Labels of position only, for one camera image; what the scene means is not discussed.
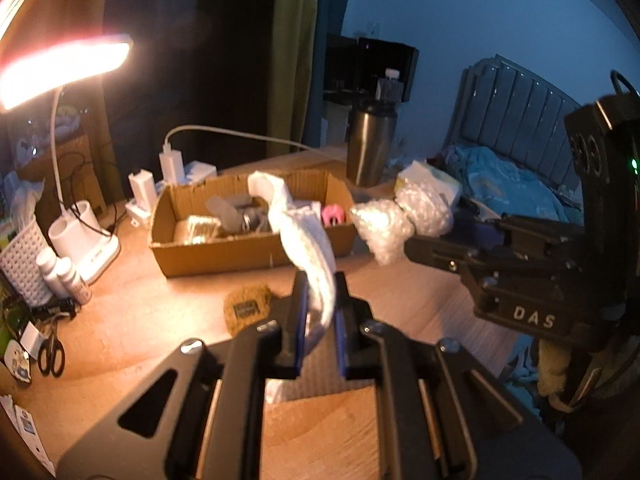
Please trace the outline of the clear bubble wrap bag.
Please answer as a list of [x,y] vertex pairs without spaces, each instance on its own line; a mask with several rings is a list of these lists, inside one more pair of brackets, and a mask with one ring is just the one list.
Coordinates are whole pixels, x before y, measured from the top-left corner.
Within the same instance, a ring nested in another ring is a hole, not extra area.
[[360,238],[380,266],[404,258],[413,235],[440,237],[454,226],[446,198],[426,181],[404,180],[393,198],[378,198],[349,209]]

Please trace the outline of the white foam sheet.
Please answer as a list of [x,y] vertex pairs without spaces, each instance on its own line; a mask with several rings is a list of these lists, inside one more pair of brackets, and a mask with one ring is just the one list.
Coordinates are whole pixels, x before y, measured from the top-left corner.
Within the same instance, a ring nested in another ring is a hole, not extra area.
[[306,274],[309,282],[302,374],[294,382],[271,379],[267,382],[266,400],[277,404],[343,392],[346,387],[337,376],[333,350],[335,337],[331,333],[336,301],[336,263],[328,234],[311,207],[294,204],[282,178],[255,171],[248,176],[247,186],[251,196],[267,202],[271,231],[280,236],[288,260]]

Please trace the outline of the blue bedding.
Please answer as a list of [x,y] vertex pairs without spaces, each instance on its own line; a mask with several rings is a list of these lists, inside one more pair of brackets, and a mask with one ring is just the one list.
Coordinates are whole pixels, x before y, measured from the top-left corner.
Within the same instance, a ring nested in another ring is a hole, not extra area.
[[536,174],[516,166],[484,146],[451,144],[442,151],[447,174],[460,182],[463,194],[493,212],[584,224],[579,208],[564,205]]

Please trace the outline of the pink round object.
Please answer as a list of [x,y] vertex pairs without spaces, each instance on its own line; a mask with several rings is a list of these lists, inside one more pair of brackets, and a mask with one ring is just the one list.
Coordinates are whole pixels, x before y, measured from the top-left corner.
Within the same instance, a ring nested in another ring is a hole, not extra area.
[[346,222],[346,212],[339,204],[329,204],[321,209],[321,220],[324,226],[339,226]]

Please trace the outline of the cardboard box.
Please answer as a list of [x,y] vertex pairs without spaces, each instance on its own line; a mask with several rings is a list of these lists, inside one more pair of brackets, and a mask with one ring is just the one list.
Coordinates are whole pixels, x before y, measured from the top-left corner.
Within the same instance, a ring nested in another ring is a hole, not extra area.
[[[329,171],[303,169],[278,171],[293,200],[311,200],[323,206],[354,206],[345,181]],[[248,192],[247,174],[227,174],[194,185],[164,188],[152,217],[149,248],[160,270],[168,278],[239,272],[288,264],[280,236],[270,233],[218,237],[211,242],[191,244],[186,240],[186,222],[209,214],[206,200],[228,198]]]

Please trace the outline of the stainless steel tumbler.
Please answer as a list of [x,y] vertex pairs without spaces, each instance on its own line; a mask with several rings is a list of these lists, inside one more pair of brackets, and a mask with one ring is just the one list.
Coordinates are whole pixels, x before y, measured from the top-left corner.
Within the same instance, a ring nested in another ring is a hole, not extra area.
[[393,105],[357,106],[347,128],[347,179],[360,188],[378,184],[386,165],[397,124]]

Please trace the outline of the grey upholstered headboard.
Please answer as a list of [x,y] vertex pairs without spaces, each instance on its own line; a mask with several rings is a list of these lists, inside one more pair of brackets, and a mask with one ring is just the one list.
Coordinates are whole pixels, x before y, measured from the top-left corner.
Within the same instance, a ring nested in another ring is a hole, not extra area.
[[576,190],[564,118],[580,104],[501,55],[483,58],[461,77],[450,144],[484,146],[538,176],[550,188]]

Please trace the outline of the clear water bottle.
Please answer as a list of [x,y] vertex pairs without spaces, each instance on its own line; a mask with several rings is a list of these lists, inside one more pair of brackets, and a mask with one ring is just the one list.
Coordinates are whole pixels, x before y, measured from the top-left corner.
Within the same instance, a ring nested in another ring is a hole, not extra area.
[[402,101],[404,84],[399,80],[399,70],[386,68],[382,78],[378,78],[375,90],[375,99],[384,104],[396,107]]

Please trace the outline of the white power adapter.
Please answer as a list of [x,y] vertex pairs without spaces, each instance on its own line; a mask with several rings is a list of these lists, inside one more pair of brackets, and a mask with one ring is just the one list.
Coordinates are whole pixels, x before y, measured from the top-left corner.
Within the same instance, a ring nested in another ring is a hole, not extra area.
[[132,172],[128,179],[134,193],[134,200],[138,206],[151,212],[157,202],[157,192],[152,172],[140,169],[138,172]]

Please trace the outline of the black monitor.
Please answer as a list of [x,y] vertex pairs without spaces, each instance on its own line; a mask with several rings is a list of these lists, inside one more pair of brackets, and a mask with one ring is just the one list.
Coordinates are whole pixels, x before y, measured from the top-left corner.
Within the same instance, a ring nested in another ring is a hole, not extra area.
[[401,103],[410,100],[420,51],[400,42],[329,34],[326,43],[323,92],[326,96],[374,97],[386,70],[396,70],[402,88]]

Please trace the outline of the small white bottle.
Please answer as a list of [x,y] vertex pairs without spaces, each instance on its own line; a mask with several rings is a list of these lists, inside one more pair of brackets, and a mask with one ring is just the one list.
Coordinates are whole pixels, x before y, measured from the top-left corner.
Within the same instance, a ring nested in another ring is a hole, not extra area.
[[58,260],[55,272],[66,292],[73,298],[73,300],[75,300],[80,306],[88,304],[92,298],[92,291],[81,277],[70,258],[64,257]]
[[59,262],[60,259],[49,246],[42,248],[36,257],[36,265],[50,291],[53,292],[56,298],[66,299],[70,295],[58,277],[58,272],[56,272],[56,266]]

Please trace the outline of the black scissors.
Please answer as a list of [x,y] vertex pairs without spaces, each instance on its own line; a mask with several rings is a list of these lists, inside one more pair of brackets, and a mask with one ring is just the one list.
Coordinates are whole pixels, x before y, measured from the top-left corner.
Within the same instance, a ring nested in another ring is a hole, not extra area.
[[58,339],[59,318],[52,318],[47,324],[47,337],[38,350],[37,362],[43,376],[60,378],[66,365],[66,353],[62,341]]

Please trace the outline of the green curtain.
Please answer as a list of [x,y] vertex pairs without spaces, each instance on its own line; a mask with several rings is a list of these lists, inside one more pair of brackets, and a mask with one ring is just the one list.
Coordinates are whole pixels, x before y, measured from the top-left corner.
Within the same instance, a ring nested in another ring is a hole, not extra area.
[[302,140],[314,59],[318,0],[274,0],[268,84],[270,156]]

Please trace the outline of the white plastic basket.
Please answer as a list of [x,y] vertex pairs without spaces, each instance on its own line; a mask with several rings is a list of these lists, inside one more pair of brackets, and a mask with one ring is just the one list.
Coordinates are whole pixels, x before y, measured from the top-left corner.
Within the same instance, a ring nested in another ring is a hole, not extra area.
[[32,217],[1,252],[1,271],[29,307],[42,306],[53,296],[36,263],[37,256],[48,247]]

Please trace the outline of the white wall charger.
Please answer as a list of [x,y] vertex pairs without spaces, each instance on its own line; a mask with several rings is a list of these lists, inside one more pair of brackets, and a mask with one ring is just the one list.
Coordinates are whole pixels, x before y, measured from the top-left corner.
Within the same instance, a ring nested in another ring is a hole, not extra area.
[[164,182],[166,184],[181,184],[184,181],[182,153],[172,148],[169,142],[165,142],[158,158]]

